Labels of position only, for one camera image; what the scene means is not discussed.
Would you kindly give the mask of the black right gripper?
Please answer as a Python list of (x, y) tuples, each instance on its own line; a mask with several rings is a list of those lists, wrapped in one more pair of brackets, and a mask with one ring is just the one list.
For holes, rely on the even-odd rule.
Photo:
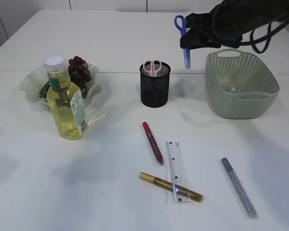
[(191, 13), (185, 17), (185, 20), (188, 32), (184, 43), (191, 50), (222, 46), (214, 37), (211, 29), (212, 13)]

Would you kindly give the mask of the blue black right robot arm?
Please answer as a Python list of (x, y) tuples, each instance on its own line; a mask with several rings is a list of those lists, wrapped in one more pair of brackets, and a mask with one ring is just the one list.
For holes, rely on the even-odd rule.
[[(239, 48), (251, 46), (258, 54), (272, 36), (289, 24), (289, 0), (224, 0), (208, 13), (185, 17), (188, 32), (181, 48)], [(256, 44), (265, 42), (264, 50)]]

